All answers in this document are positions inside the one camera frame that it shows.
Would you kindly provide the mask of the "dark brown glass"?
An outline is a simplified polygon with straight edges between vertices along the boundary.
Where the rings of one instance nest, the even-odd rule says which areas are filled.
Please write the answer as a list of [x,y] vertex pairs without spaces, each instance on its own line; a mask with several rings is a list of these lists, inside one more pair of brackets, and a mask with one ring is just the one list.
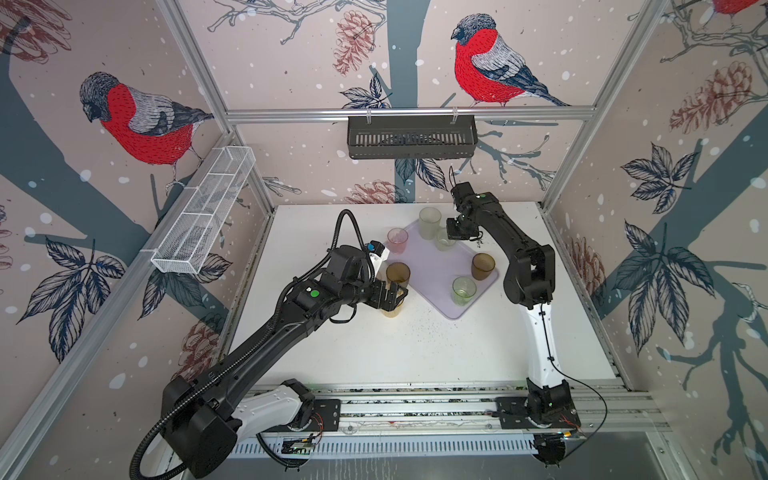
[[385,274],[388,282],[395,283],[403,288],[408,287],[411,270],[407,264],[403,262],[390,263],[386,268]]

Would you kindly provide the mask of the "pale green small glass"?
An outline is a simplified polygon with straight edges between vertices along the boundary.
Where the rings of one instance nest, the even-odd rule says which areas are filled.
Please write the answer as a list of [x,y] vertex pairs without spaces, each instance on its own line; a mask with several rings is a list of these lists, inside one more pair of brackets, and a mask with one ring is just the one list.
[[439,251],[448,251],[456,244],[456,241],[448,236],[446,228],[437,231],[434,242]]

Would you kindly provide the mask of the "pale green tall glass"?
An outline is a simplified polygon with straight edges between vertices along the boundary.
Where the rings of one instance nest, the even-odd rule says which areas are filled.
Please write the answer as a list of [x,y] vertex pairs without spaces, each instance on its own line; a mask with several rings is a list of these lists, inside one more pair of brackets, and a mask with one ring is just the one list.
[[424,207],[419,212],[419,234],[424,240],[434,240],[441,227],[441,212],[434,207]]

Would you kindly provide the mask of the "brown textured glass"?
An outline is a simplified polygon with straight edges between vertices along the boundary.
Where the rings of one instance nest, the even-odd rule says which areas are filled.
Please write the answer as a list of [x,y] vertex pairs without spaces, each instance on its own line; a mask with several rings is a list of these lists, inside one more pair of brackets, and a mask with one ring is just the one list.
[[495,270],[495,259],[487,253],[478,253],[472,258],[471,275],[477,281],[488,278]]

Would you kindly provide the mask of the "rose pink glass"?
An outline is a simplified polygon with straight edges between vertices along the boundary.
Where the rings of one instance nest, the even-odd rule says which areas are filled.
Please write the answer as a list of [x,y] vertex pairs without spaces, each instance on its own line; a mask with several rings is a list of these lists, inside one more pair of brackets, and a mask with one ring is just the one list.
[[402,254],[407,246],[409,233],[403,228],[392,228],[387,233],[386,245],[391,253]]

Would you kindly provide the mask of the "bright green glass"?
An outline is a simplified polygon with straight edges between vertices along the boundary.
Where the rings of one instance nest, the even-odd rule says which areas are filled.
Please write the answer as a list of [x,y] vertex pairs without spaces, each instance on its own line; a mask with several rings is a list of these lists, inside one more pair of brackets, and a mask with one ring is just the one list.
[[469,304],[477,294],[477,285],[471,276],[460,276],[452,282],[452,301],[457,306]]

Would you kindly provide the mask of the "yellow amber glass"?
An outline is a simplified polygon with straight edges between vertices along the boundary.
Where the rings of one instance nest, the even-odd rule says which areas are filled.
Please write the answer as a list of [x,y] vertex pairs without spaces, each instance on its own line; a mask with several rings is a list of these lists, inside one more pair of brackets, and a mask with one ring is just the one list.
[[403,309],[403,304],[400,304],[397,307],[395,307],[395,309],[392,311],[380,309],[379,312],[387,318],[395,318],[401,313],[402,309]]

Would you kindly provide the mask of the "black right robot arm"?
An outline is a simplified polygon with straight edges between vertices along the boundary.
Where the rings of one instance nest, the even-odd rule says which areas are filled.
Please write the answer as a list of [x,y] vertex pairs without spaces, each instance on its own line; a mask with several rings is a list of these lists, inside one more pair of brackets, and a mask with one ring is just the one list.
[[458,216],[447,220],[448,237],[476,240],[487,233],[507,257],[503,290],[509,301],[527,315],[527,416],[538,426],[553,424],[574,409],[570,385],[556,359],[553,340],[555,251],[527,235],[492,193],[477,193],[468,182],[454,185],[450,193]]

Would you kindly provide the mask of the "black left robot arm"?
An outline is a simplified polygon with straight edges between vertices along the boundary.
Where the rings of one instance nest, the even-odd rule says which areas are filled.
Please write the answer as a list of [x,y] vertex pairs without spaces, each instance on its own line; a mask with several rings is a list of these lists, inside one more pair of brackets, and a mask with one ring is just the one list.
[[407,289],[376,277],[389,254],[378,241],[329,249],[318,265],[293,278],[272,316],[233,353],[190,380],[171,380],[163,390],[161,418],[147,436],[161,436],[180,460],[164,478],[185,471],[203,478],[244,437],[277,426],[305,426],[314,396],[301,382],[289,379],[265,394],[246,395],[300,341],[325,322],[339,323],[342,307],[392,311],[399,306]]

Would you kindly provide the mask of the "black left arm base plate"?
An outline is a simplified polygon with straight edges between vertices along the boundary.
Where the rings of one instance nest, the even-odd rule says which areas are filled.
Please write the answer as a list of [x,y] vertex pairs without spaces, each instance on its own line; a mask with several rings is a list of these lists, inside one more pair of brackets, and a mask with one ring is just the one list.
[[341,418],[339,399],[314,399],[299,409],[297,416],[286,425],[296,432],[336,432]]

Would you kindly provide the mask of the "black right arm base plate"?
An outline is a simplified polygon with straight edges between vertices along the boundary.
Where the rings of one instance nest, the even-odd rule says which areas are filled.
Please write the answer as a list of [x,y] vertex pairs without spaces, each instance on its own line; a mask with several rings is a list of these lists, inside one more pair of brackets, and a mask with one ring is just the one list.
[[528,397],[507,396],[494,399],[497,417],[503,430],[555,429],[574,430],[581,420],[573,403],[545,402]]

